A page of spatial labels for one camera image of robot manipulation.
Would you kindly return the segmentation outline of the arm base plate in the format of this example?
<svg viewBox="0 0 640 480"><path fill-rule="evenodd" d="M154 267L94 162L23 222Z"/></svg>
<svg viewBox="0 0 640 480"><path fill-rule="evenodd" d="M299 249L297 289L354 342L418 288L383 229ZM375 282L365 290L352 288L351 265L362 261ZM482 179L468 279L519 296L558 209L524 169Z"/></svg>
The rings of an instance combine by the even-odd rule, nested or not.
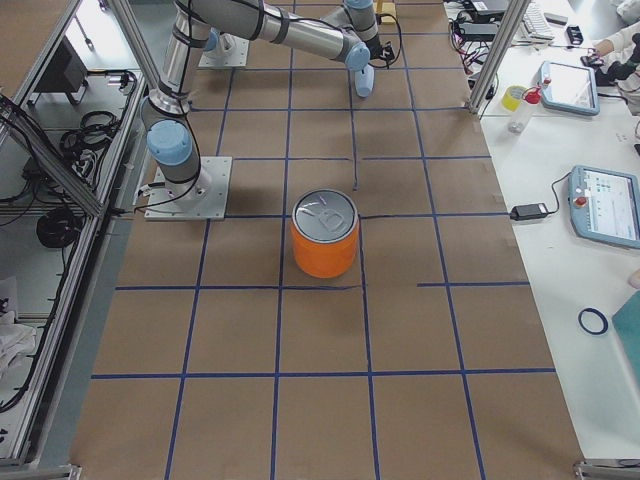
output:
<svg viewBox="0 0 640 480"><path fill-rule="evenodd" d="M149 221L221 221L225 218L232 158L204 156L199 177L182 185L168 182L159 167L154 181L162 186L150 192L151 206L145 209Z"/></svg>
<svg viewBox="0 0 640 480"><path fill-rule="evenodd" d="M199 61L199 67L201 69L245 68L248 51L248 40L230 34L212 32Z"/></svg>

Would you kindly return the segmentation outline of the person's hand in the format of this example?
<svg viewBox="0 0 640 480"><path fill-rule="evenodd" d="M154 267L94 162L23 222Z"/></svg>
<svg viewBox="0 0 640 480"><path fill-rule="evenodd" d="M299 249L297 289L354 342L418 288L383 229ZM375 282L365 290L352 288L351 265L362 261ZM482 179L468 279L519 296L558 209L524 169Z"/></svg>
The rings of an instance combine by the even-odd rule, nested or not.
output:
<svg viewBox="0 0 640 480"><path fill-rule="evenodd" d="M615 51L615 44L610 39L602 39L594 44L594 52L604 63L614 60Z"/></svg>

